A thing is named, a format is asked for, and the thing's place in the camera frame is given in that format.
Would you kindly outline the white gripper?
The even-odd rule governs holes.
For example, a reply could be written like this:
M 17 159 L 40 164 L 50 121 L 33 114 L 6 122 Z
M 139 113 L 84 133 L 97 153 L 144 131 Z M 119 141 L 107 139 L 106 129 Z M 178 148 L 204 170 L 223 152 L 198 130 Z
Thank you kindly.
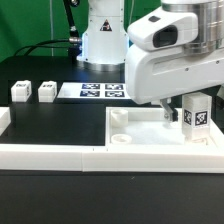
M 128 95 L 160 101 L 164 118 L 178 120 L 168 100 L 224 83 L 224 11 L 221 7 L 159 7 L 128 27 Z

